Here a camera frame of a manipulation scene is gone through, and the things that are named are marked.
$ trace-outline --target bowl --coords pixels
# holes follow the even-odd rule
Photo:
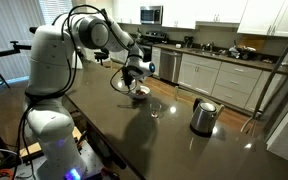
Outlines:
[[[129,95],[131,98],[134,99],[145,99],[150,94],[150,91],[151,91],[150,88],[146,86],[138,86],[133,91],[131,91]]]

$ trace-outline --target table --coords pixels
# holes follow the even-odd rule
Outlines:
[[[288,179],[288,161],[265,143],[219,121],[211,138],[199,137],[189,128],[192,107],[154,91],[132,100],[111,88],[112,75],[85,64],[66,96],[141,179]],[[159,118],[152,101],[162,104]]]

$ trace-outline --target bottle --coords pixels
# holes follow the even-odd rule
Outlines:
[[[142,36],[142,34],[141,34],[141,31],[140,31],[140,28],[137,28],[136,39],[137,39],[137,40],[140,40],[140,39],[141,39],[141,36]]]

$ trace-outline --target microwave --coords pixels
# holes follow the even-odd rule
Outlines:
[[[142,24],[162,24],[163,6],[141,6]]]

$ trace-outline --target kitchen sink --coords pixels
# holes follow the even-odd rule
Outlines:
[[[203,54],[207,56],[219,56],[220,55],[220,53],[218,52],[203,51],[201,49],[192,49],[192,50],[189,50],[189,52],[196,53],[196,54]]]

